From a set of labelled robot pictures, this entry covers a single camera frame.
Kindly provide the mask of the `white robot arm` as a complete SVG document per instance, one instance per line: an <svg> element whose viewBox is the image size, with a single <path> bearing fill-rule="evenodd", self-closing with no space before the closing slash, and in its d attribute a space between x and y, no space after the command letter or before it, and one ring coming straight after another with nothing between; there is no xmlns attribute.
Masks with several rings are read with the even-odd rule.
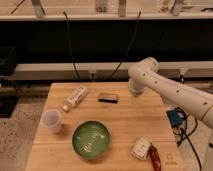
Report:
<svg viewBox="0 0 213 171"><path fill-rule="evenodd" d="M202 121L210 130L210 138L202 171L213 171L213 95L165 78L157 73L159 64L148 57L128 69L129 90L134 96L149 87L162 97Z"/></svg>

